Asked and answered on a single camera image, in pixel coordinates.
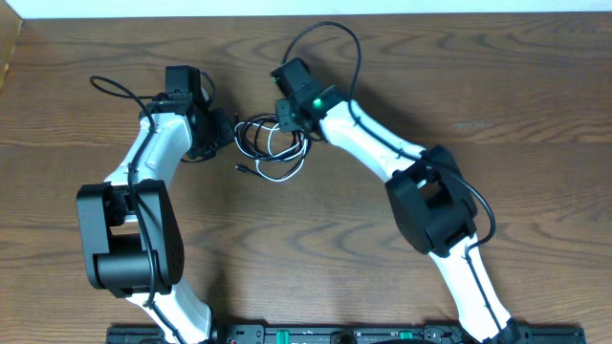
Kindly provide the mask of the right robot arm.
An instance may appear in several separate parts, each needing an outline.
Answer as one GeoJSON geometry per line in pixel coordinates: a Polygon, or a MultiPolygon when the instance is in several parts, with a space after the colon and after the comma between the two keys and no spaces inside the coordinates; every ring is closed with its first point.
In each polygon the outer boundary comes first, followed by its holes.
{"type": "Polygon", "coordinates": [[[283,130],[315,133],[370,169],[384,184],[395,223],[407,242],[441,272],[464,331],[479,343],[515,343],[517,326],[484,267],[474,219],[487,204],[442,146],[403,140],[348,95],[325,88],[296,57],[271,73],[283,99],[283,130]]]}

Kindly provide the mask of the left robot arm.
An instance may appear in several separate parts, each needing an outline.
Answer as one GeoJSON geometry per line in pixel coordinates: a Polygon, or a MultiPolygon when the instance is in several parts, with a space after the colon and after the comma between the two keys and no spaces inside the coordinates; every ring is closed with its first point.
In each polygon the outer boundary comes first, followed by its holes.
{"type": "Polygon", "coordinates": [[[231,120],[212,108],[197,68],[168,66],[165,88],[137,96],[116,81],[108,94],[135,100],[140,131],[120,165],[85,184],[76,207],[86,275],[97,290],[142,309],[151,326],[113,325],[109,343],[222,343],[226,336],[184,278],[183,238],[168,188],[180,163],[204,162],[231,144],[231,120]]]}

